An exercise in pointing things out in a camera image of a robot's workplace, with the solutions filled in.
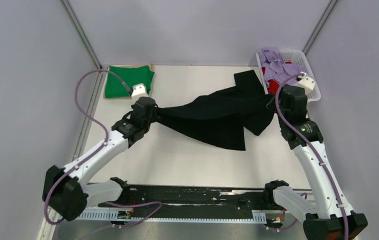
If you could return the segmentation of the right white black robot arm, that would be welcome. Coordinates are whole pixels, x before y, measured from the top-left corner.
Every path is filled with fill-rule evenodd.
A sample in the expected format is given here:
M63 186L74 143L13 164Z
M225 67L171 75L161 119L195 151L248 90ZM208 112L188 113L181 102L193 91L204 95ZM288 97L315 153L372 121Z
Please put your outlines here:
M304 170L314 203L283 181L271 183L263 202L270 209L281 206L289 211L309 240L353 240L368 220L355 212L339 186L319 126L308 118L307 103L305 90L292 85L280 87L274 98L281 135Z

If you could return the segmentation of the black t shirt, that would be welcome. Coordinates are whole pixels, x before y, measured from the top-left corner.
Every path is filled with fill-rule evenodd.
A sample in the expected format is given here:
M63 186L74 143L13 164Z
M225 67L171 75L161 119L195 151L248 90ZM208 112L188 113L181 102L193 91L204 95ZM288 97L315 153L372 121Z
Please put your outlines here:
M254 70L235 73L235 85L198 96L181 106L158 108L158 122L180 134L215 147L244 151L244 130L259 136L275 109Z

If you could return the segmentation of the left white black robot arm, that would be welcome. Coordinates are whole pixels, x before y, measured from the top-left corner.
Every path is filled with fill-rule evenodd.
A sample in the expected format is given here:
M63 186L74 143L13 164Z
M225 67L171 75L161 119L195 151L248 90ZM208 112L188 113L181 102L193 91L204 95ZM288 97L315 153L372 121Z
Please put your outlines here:
M56 222L50 219L49 209L64 220L73 221L87 207L112 201L124 207L130 202L131 193L125 189L123 180L112 177L105 182L90 181L113 158L144 137L151 123L158 120L157 107L153 98L140 97L96 146L65 166L53 165L46 171L42 199L44 215L50 224Z

